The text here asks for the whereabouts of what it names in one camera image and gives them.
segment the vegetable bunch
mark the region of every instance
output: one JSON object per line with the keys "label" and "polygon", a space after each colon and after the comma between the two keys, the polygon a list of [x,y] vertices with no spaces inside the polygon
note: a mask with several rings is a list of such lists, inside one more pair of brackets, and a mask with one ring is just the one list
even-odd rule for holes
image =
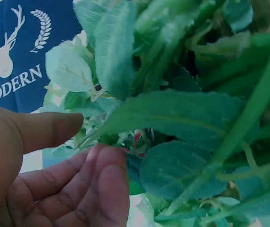
{"label": "vegetable bunch", "polygon": [[41,112],[80,112],[45,152],[125,148],[130,194],[168,226],[270,226],[270,32],[249,0],[78,0],[83,31],[46,54]]}

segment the green leaf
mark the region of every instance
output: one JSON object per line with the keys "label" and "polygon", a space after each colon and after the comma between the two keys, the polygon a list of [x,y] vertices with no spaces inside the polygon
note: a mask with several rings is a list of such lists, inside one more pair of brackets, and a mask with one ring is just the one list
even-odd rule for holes
{"label": "green leaf", "polygon": [[96,74],[100,85],[114,97],[130,96],[136,4],[121,1],[109,11],[95,30]]}
{"label": "green leaf", "polygon": [[69,92],[64,99],[64,108],[81,108],[89,99],[90,97],[86,92]]}
{"label": "green leaf", "polygon": [[108,11],[112,0],[79,0],[73,4],[77,19],[89,38],[89,44],[94,47],[94,32],[102,16]]}
{"label": "green leaf", "polygon": [[226,196],[218,196],[216,197],[222,204],[226,206],[234,206],[238,203],[240,203],[239,200],[232,198],[232,197],[226,197]]}
{"label": "green leaf", "polygon": [[65,145],[61,145],[57,148],[45,148],[43,149],[44,158],[69,158],[75,155],[77,152],[68,149]]}
{"label": "green leaf", "polygon": [[234,33],[245,29],[253,21],[250,0],[228,0],[224,5],[224,17]]}
{"label": "green leaf", "polygon": [[115,109],[121,103],[121,101],[116,100],[113,97],[109,97],[109,98],[99,97],[96,100],[96,102],[106,113],[110,113],[113,109]]}
{"label": "green leaf", "polygon": [[187,91],[187,92],[198,92],[201,91],[198,83],[190,75],[185,68],[180,65],[171,64],[166,72],[170,74],[171,77],[174,75],[175,78],[172,80],[173,88],[177,91]]}
{"label": "green leaf", "polygon": [[71,42],[63,42],[45,54],[48,78],[67,91],[88,91],[92,88],[89,65],[74,50]]}
{"label": "green leaf", "polygon": [[[234,173],[243,173],[249,170],[249,167],[243,166],[236,169]],[[235,180],[235,183],[242,202],[263,193],[266,189],[270,189],[270,179],[268,180],[268,187],[265,188],[263,180],[258,176]],[[245,212],[246,216],[253,218],[270,215],[270,198],[268,197],[267,200],[262,202],[251,203],[251,205],[244,207],[242,211]]]}
{"label": "green leaf", "polygon": [[69,111],[71,113],[82,113],[85,118],[95,117],[105,113],[97,102],[88,102],[84,105],[84,107],[70,109]]}
{"label": "green leaf", "polygon": [[120,133],[153,128],[208,150],[222,141],[229,123],[240,114],[244,102],[223,93],[154,91],[132,97],[105,120],[90,138],[103,133]]}
{"label": "green leaf", "polygon": [[145,193],[145,189],[133,180],[129,180],[129,194],[139,195]]}
{"label": "green leaf", "polygon": [[[216,214],[219,212],[220,212],[220,210],[215,209],[214,207],[211,207],[208,213],[210,215],[213,215],[213,214]],[[230,227],[229,222],[225,218],[218,219],[218,220],[214,221],[214,223],[216,224],[217,227]]]}
{"label": "green leaf", "polygon": [[[185,142],[171,141],[151,148],[142,161],[140,179],[147,192],[165,199],[176,199],[197,177],[211,154]],[[189,199],[211,197],[222,193],[226,182],[211,178]]]}
{"label": "green leaf", "polygon": [[59,112],[59,113],[66,113],[67,111],[62,109],[61,107],[56,106],[55,104],[51,103],[45,106],[42,106],[38,109],[40,113],[44,112]]}

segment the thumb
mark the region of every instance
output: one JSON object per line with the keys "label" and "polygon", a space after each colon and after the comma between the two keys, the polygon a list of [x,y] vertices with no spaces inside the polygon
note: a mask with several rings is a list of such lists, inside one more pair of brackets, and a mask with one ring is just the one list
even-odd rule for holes
{"label": "thumb", "polygon": [[82,114],[14,113],[0,108],[0,204],[18,175],[23,154],[56,147],[74,136]]}

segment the blue banner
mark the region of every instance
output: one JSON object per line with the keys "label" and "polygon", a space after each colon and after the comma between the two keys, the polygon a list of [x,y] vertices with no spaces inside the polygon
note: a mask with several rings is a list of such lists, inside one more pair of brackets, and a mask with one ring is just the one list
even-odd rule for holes
{"label": "blue banner", "polygon": [[81,30],[72,0],[0,0],[0,107],[41,107],[49,83],[45,53]]}

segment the hand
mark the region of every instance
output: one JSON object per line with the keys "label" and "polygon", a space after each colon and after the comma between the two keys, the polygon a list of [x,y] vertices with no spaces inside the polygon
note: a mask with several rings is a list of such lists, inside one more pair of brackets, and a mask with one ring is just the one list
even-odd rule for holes
{"label": "hand", "polygon": [[125,227],[126,159],[98,144],[60,164],[18,174],[23,155],[57,147],[82,125],[81,114],[17,114],[0,108],[1,227]]}

